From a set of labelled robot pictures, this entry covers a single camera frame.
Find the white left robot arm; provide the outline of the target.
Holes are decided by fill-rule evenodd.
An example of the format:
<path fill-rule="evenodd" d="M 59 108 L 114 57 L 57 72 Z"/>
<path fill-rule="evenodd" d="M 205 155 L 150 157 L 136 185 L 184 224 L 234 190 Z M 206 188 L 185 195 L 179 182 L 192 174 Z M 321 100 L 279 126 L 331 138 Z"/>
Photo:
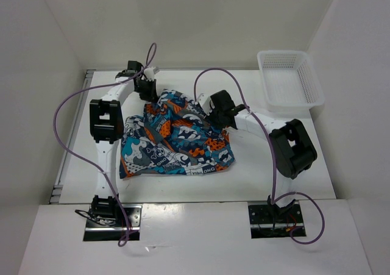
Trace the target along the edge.
<path fill-rule="evenodd" d="M 98 178 L 91 213 L 106 225 L 124 221 L 116 200 L 116 152 L 124 134 L 121 105 L 136 92 L 145 101 L 157 101 L 155 75 L 157 67 L 144 67 L 140 62 L 129 61 L 127 69 L 118 73 L 112 88 L 101 98 L 90 101 L 90 134 L 97 149 Z"/>

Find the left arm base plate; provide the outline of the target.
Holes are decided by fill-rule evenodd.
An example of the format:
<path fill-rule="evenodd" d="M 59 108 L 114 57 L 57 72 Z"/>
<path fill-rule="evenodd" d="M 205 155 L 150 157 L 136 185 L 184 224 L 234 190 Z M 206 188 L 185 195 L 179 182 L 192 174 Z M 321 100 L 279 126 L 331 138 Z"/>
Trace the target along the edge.
<path fill-rule="evenodd" d="M 140 240 L 141 204 L 126 204 L 124 209 L 130 222 L 129 241 Z M 91 210 L 76 210 L 78 215 L 86 219 L 83 241 L 118 241 L 126 234 L 126 222 L 114 218 L 93 217 Z"/>

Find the white plastic basket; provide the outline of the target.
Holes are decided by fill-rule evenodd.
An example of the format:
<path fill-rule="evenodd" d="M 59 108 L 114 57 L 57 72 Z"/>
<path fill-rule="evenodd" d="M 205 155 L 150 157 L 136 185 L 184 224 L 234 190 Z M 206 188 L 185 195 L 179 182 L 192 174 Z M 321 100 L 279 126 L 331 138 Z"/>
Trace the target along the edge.
<path fill-rule="evenodd" d="M 260 51 L 257 60 L 269 110 L 306 111 L 324 104 L 321 85 L 306 52 Z"/>

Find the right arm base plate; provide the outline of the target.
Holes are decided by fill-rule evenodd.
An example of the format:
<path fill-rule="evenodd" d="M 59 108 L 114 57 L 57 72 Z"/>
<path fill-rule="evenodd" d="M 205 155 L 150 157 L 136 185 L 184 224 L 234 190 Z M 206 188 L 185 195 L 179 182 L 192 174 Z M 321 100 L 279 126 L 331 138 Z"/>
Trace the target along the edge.
<path fill-rule="evenodd" d="M 285 207 L 268 202 L 248 203 L 251 239 L 306 237 L 300 204 L 293 200 Z"/>

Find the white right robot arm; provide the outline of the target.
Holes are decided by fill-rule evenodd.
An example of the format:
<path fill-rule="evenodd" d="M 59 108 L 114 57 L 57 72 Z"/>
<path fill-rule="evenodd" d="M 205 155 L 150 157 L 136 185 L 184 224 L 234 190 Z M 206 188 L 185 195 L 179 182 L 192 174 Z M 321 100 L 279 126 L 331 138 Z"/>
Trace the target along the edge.
<path fill-rule="evenodd" d="M 207 114 L 209 122 L 221 128 L 243 130 L 267 141 L 272 161 L 272 190 L 268 198 L 268 217 L 281 222 L 288 216 L 288 206 L 276 196 L 277 175 L 295 179 L 311 168 L 317 151 L 301 120 L 280 121 L 254 112 L 245 100 L 236 105 L 226 90 L 211 96 L 201 94 L 196 101 Z"/>

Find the colourful patterned shorts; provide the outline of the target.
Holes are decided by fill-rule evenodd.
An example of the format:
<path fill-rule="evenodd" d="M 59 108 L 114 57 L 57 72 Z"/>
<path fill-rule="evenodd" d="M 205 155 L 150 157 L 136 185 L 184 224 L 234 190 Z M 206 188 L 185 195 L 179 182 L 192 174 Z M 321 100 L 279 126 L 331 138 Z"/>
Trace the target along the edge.
<path fill-rule="evenodd" d="M 119 177 L 140 174 L 205 175 L 235 161 L 229 135 L 212 126 L 194 99 L 163 90 L 142 115 L 129 116 L 121 139 Z"/>

